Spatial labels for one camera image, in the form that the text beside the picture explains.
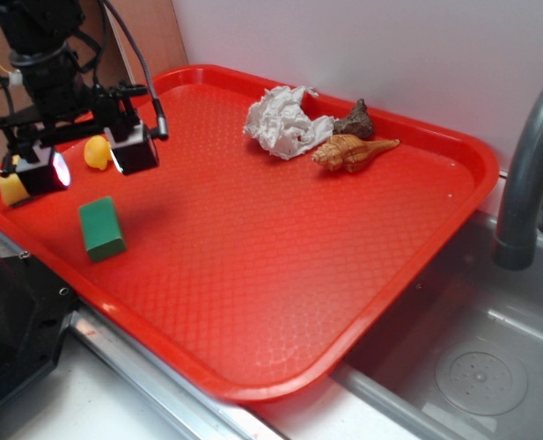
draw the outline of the white wall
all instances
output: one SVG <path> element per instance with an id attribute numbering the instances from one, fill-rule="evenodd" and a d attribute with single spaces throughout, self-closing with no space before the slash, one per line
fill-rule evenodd
<path id="1" fill-rule="evenodd" d="M 507 169 L 543 87 L 543 0 L 172 0 L 192 64 L 480 138 Z"/>

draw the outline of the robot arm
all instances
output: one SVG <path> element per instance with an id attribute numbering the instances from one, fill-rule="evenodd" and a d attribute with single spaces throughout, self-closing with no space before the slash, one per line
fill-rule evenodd
<path id="1" fill-rule="evenodd" d="M 108 0 L 98 0 L 98 4 L 103 14 L 104 5 L 116 14 Z M 57 143 L 105 132 L 116 165 L 123 174 L 130 174 L 158 166 L 153 139 L 168 137 L 165 115 L 154 92 L 158 122 L 149 129 L 131 103 L 132 97 L 148 92 L 145 86 L 121 83 L 106 89 L 97 81 L 95 70 L 103 48 L 80 30 L 83 22 L 77 0 L 0 0 L 0 27 L 11 49 L 9 60 L 21 71 L 33 103 L 0 117 L 8 147 L 1 174 L 16 173 L 31 195 L 67 188 L 69 178 L 63 179 L 55 170 L 61 157 L 55 151 Z M 84 65 L 66 40 L 72 36 L 95 52 Z M 94 85 L 89 87 L 83 74 L 92 69 Z M 86 113 L 92 113 L 92 118 L 76 122 Z M 12 160 L 15 155 L 20 156 L 17 165 Z"/>

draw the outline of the plastic tray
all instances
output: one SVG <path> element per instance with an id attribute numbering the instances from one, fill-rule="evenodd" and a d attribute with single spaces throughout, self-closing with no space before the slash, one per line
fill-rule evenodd
<path id="1" fill-rule="evenodd" d="M 68 191 L 16 209 L 0 201 L 5 234 L 187 379 L 238 402 L 324 377 L 498 176 L 479 140 L 377 109 L 376 135 L 402 143 L 362 171 L 272 157 L 242 128 L 276 85 L 215 66 L 167 72 L 158 169 L 92 170 L 80 142 L 63 153 Z M 303 104 L 311 118 L 352 106 L 322 94 Z M 140 112 L 154 120 L 150 104 Z M 127 251 L 93 263 L 78 207 L 107 195 Z"/>

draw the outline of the yellow toy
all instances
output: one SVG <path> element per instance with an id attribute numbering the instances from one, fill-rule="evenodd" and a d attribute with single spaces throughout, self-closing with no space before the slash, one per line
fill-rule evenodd
<path id="1" fill-rule="evenodd" d="M 17 165 L 19 156 L 13 156 L 13 164 Z M 0 198 L 6 206 L 12 206 L 30 197 L 25 186 L 16 174 L 8 177 L 0 176 Z"/>
<path id="2" fill-rule="evenodd" d="M 88 166 L 101 171 L 106 170 L 106 165 L 113 156 L 110 153 L 110 143 L 102 136 L 92 136 L 84 145 L 84 160 Z"/>

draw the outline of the light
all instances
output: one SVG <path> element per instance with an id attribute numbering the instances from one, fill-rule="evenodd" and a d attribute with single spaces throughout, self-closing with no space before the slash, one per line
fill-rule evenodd
<path id="1" fill-rule="evenodd" d="M 54 147 L 42 147 L 38 141 L 32 147 L 38 161 L 21 158 L 16 173 L 29 195 L 42 195 L 66 190 L 72 181 L 68 166 Z"/>
<path id="2" fill-rule="evenodd" d="M 116 168 L 124 175 L 148 170 L 160 165 L 158 151 L 147 126 L 139 123 L 126 139 L 116 141 L 110 129 L 105 128 Z"/>

